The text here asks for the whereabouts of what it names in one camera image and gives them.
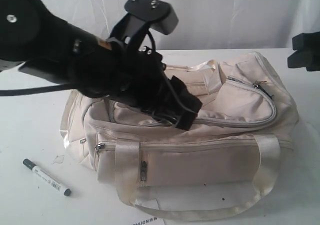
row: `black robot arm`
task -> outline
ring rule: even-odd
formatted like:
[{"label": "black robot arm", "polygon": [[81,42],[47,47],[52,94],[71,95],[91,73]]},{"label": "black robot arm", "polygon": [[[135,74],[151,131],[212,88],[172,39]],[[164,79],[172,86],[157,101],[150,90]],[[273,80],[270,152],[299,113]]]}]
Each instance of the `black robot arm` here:
[{"label": "black robot arm", "polygon": [[[22,73],[90,98],[121,102],[188,130],[202,103],[181,80],[166,77],[149,32],[168,35],[175,29],[172,6],[129,0],[124,8],[127,14],[105,41],[54,16],[41,0],[0,0],[0,70],[24,63]],[[152,47],[139,50],[146,35]]]}]

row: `bag strap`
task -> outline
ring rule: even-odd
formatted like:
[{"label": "bag strap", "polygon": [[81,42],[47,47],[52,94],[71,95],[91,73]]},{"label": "bag strap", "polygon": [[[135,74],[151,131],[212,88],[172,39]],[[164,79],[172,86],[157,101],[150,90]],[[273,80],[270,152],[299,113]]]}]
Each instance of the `bag strap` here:
[{"label": "bag strap", "polygon": [[177,65],[166,65],[166,69],[168,70],[177,70],[177,71],[185,71],[185,72],[194,72],[202,69],[204,66],[209,66],[210,68],[216,69],[219,62],[216,60],[205,61],[196,66],[177,66]]},{"label": "bag strap", "polygon": [[240,214],[273,189],[280,167],[280,145],[272,134],[254,135],[260,153],[260,164],[253,177],[255,195],[247,202],[233,207],[213,210],[166,211],[135,204],[139,176],[138,142],[117,142],[115,148],[115,184],[120,200],[130,206],[157,218],[181,221],[204,221],[228,218]]}]

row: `cream canvas bag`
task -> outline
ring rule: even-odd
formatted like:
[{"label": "cream canvas bag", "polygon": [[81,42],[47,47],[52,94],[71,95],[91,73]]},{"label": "cream canvas bag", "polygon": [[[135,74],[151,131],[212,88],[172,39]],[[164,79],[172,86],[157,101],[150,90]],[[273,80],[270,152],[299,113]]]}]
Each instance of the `cream canvas bag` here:
[{"label": "cream canvas bag", "polygon": [[[195,67],[167,66],[203,103],[189,131],[158,123],[132,108],[72,91],[61,122],[67,151],[114,183],[120,200],[158,218],[183,221],[230,217],[274,187],[293,150],[299,116],[293,98],[260,53]],[[137,188],[252,181],[255,194],[232,207],[158,210],[136,203]]]}]

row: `white backdrop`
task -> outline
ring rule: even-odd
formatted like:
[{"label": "white backdrop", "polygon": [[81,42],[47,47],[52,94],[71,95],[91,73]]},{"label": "white backdrop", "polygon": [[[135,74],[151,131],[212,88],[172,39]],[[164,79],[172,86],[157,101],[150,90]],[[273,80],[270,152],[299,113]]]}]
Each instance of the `white backdrop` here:
[{"label": "white backdrop", "polygon": [[[108,37],[127,0],[43,0],[57,16]],[[179,24],[154,32],[159,49],[284,48],[299,33],[320,31],[320,0],[163,0]]]}]

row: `white tabletop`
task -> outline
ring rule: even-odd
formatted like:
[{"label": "white tabletop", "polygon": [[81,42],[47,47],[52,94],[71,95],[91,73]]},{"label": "white tabletop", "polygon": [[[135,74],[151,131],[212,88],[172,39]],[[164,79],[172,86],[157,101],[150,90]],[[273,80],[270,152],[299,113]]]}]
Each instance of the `white tabletop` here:
[{"label": "white tabletop", "polygon": [[[164,62],[197,65],[223,61],[252,50],[168,50]],[[295,156],[279,175],[274,190],[250,210],[217,225],[318,224],[320,221],[320,72],[288,69],[290,49],[255,49],[274,66],[295,99],[302,122],[293,133]],[[14,71],[0,73],[1,89],[49,83]],[[69,92],[0,97],[0,224],[2,225],[131,225],[135,208],[122,204],[112,185],[66,154],[59,133]],[[53,163],[65,155],[63,163]],[[29,158],[72,189],[60,196],[32,174],[22,161]],[[176,224],[166,221],[167,225]]]}]

